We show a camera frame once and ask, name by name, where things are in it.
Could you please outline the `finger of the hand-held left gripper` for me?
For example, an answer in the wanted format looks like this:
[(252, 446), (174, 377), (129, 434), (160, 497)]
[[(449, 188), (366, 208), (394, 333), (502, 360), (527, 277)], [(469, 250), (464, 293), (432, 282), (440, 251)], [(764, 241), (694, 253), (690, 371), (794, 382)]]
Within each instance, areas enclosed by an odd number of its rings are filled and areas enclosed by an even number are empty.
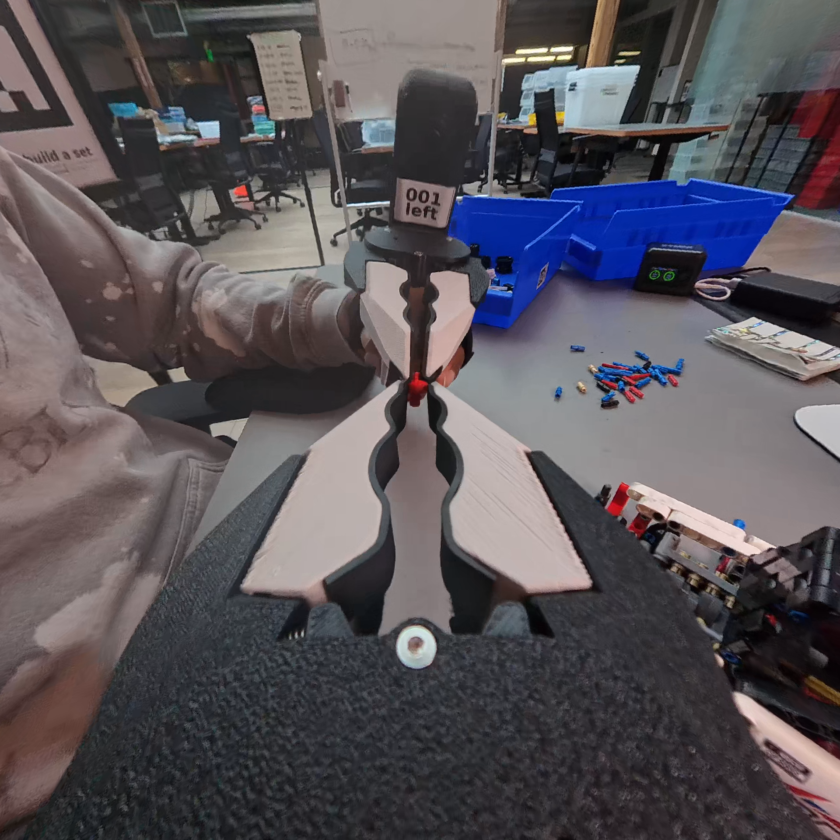
[(424, 375), (433, 382), (462, 344), (476, 306), (471, 300), (468, 274), (448, 269), (432, 273), (429, 280), (436, 296), (428, 305)]
[(406, 318), (407, 272), (382, 261), (367, 261), (360, 295), (361, 320), (379, 354), (383, 385), (404, 381), (411, 372), (412, 327)]

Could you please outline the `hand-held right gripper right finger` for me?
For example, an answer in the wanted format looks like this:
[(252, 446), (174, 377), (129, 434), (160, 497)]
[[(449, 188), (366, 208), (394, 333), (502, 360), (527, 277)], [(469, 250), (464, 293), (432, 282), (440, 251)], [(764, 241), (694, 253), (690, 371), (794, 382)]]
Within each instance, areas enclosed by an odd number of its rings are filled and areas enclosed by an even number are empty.
[(435, 464), (447, 480), (440, 566), (453, 634), (478, 635), (502, 603), (588, 592), (574, 546), (532, 451), (450, 390), (432, 385)]

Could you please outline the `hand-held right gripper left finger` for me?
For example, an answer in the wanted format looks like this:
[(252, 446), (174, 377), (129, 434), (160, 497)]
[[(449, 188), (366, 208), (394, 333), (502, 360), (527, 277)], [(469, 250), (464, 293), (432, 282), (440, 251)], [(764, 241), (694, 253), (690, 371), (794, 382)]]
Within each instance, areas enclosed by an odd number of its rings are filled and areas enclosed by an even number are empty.
[(357, 634), (378, 634), (396, 563), (385, 489), (399, 467), (406, 408), (406, 384), (389, 385), (308, 449), (253, 554), (244, 594), (335, 604)]

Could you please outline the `pile of small connector pins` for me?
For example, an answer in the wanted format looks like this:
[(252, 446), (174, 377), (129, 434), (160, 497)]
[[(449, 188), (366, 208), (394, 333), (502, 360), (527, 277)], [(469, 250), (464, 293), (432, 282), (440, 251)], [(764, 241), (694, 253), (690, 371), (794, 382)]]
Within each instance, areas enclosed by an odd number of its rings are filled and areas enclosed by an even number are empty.
[(642, 351), (634, 351), (629, 362), (602, 361), (585, 366), (588, 380), (579, 380), (574, 389), (580, 396), (593, 392), (598, 407), (606, 412), (627, 403), (635, 405), (656, 387), (676, 389), (686, 372), (685, 358), (671, 364), (661, 364)]

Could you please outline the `toy brick race car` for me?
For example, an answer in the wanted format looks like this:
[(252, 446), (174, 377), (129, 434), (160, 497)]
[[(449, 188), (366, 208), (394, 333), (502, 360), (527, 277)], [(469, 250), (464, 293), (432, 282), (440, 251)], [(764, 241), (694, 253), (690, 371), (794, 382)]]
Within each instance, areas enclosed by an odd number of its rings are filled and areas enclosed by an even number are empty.
[(595, 501), (674, 579), (752, 740), (817, 832), (839, 838), (838, 528), (775, 546), (639, 483)]

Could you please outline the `grey desk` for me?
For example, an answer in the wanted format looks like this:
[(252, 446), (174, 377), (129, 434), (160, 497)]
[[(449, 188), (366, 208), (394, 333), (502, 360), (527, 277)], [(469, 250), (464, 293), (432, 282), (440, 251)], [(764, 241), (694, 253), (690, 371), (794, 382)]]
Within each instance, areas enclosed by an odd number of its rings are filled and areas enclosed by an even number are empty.
[[(750, 265), (838, 283), (838, 222), (783, 213)], [(803, 406), (837, 404), (838, 384), (810, 383), (706, 341), (722, 317), (684, 298), (643, 295), (559, 272), (513, 327), (474, 327), (475, 355), (456, 395), (531, 449), (545, 452), (591, 495), (640, 482), (774, 544), (838, 527), (838, 461), (795, 426)], [(588, 364), (642, 351), (658, 363), (685, 359), (678, 388), (652, 383), (642, 401), (598, 406)], [(304, 452), (352, 411), (255, 414), (241, 433), (190, 550), (291, 455)], [(439, 566), (447, 483), (434, 464), (425, 407), (408, 409), (400, 468), (386, 489), (394, 516), (395, 576), (381, 632), (427, 619), (449, 631), (452, 609)]]

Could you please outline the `whiteboard on stand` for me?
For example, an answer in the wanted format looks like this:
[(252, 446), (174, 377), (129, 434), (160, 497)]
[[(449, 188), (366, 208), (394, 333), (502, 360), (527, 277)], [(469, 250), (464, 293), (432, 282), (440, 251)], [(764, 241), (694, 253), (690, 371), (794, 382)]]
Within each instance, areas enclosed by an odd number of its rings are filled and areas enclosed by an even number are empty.
[(496, 1), (321, 1), (318, 22), (342, 121), (393, 119), (407, 72), (468, 79), (478, 113), (491, 111), (497, 79)]

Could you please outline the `black quilted cushion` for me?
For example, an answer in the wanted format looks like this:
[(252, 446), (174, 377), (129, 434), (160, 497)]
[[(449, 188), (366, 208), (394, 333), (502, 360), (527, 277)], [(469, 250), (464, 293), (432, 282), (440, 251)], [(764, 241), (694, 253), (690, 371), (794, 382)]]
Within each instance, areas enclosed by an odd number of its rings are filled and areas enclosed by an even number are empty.
[(359, 364), (312, 371), (275, 365), (218, 378), (207, 386), (205, 399), (232, 419), (254, 412), (321, 414), (354, 403), (376, 380), (374, 369)]

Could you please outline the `black office chair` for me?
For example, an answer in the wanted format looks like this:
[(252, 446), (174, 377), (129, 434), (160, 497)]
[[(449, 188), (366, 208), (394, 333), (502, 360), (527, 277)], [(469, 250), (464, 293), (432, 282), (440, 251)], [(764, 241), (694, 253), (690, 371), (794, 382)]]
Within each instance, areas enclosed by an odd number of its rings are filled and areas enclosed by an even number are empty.
[(251, 172), (241, 143), (241, 125), (232, 112), (223, 112), (219, 117), (219, 142), (207, 153), (207, 180), (216, 198), (217, 213), (205, 217), (210, 230), (223, 235), (231, 224), (242, 221), (253, 223), (257, 230), (268, 222), (265, 212), (258, 209), (246, 209), (236, 204), (233, 191), (245, 186), (249, 199), (254, 199), (250, 191)]
[(164, 232), (176, 242), (199, 244), (180, 194), (165, 177), (154, 122), (118, 118), (118, 126), (129, 185), (121, 199), (126, 225), (148, 238)]
[(597, 160), (597, 154), (589, 154), (580, 145), (574, 146), (572, 134), (560, 131), (554, 90), (537, 91), (533, 104), (539, 153), (528, 196), (549, 198), (561, 188), (602, 184), (606, 178), (606, 165)]

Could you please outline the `flip chart paper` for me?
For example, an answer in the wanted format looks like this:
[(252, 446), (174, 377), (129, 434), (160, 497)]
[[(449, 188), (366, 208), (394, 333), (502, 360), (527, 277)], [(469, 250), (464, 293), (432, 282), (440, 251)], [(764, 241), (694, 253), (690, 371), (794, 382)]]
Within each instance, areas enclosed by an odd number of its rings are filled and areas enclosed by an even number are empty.
[(266, 115), (277, 121), (312, 117), (308, 79), (303, 63), (301, 35), (295, 30), (248, 35), (254, 51)]

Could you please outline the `white storage boxes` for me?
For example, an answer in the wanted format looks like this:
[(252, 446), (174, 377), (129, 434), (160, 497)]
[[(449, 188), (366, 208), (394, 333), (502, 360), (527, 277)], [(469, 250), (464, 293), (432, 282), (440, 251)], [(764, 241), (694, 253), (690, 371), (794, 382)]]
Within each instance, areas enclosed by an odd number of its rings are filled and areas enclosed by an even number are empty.
[(527, 122), (535, 113), (537, 93), (552, 91), (563, 124), (583, 128), (619, 123), (639, 70), (638, 65), (554, 66), (528, 73), (521, 83), (518, 120)]

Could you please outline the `long wooden work table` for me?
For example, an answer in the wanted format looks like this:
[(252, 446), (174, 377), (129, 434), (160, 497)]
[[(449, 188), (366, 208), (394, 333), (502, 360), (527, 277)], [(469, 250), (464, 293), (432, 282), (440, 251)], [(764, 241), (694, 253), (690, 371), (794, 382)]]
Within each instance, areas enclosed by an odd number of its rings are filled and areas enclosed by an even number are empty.
[(571, 128), (560, 125), (553, 128), (553, 133), (571, 137), (570, 142), (575, 148), (576, 161), (581, 159), (584, 150), (602, 141), (642, 140), (657, 145), (658, 150), (648, 174), (648, 180), (653, 182), (664, 178), (672, 147), (709, 137), (712, 134), (725, 133), (729, 129), (730, 124), (727, 122), (632, 122), (594, 128)]

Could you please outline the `black power bank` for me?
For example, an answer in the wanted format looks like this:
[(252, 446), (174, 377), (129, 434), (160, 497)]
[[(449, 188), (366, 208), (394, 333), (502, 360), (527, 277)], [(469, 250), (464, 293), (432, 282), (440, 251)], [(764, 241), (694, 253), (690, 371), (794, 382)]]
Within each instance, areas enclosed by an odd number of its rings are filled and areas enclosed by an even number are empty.
[(702, 245), (652, 243), (646, 246), (632, 289), (688, 298), (707, 261)]

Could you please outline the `large blue plastic bin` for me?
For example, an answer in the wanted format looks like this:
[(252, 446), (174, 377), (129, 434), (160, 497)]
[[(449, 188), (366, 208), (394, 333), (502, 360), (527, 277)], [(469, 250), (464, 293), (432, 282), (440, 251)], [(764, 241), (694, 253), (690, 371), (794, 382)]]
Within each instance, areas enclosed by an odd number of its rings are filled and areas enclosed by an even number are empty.
[(635, 276), (652, 243), (701, 246), (706, 270), (745, 266), (794, 196), (692, 178), (560, 188), (550, 198), (579, 204), (565, 262), (600, 281)]

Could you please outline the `person's grey patterned sweatshirt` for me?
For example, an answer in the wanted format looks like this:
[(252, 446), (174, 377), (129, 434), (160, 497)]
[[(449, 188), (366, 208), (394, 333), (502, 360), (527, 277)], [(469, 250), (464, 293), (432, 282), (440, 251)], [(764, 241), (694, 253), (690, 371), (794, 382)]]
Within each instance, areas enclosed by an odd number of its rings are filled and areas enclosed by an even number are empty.
[(210, 372), (193, 296), (229, 278), (2, 151), (2, 833), (67, 770), (230, 453), (111, 404), (88, 360)]

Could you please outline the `folded sticker sheets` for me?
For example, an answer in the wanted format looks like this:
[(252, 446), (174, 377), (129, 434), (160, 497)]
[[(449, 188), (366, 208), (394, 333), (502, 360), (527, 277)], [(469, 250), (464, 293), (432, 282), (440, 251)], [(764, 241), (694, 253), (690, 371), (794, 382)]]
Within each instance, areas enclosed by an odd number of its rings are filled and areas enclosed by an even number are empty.
[(837, 346), (759, 318), (718, 327), (706, 341), (798, 382), (839, 371)]

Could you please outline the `white book stand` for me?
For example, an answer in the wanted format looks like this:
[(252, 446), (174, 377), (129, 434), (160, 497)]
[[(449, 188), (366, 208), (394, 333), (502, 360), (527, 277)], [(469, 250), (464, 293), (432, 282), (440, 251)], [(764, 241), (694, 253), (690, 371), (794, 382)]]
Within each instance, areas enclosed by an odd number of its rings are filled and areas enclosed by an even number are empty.
[(794, 425), (811, 441), (839, 460), (840, 405), (804, 406), (794, 412)]

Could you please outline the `black power adapter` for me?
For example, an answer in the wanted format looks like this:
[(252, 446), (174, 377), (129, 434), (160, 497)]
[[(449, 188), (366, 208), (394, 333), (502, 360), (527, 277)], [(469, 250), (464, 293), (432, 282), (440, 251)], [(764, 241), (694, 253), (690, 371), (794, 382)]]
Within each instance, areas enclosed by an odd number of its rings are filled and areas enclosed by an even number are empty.
[(831, 320), (839, 310), (839, 286), (772, 271), (742, 273), (728, 301), (741, 310), (802, 322)]

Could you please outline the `red storage shelving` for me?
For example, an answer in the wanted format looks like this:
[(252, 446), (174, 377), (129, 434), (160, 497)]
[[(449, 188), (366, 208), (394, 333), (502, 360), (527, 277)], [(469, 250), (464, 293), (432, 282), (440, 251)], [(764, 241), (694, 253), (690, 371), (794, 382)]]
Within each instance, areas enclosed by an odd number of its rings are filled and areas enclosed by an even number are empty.
[(789, 194), (792, 209), (838, 211), (838, 86), (742, 100), (719, 163), (727, 183)]

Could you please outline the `black white marker sign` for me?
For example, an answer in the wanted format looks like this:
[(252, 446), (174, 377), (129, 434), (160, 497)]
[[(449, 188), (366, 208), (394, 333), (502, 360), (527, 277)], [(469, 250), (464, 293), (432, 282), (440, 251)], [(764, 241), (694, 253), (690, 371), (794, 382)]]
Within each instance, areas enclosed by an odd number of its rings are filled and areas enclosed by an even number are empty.
[(25, 1), (1, 2), (1, 144), (78, 188), (118, 179)]

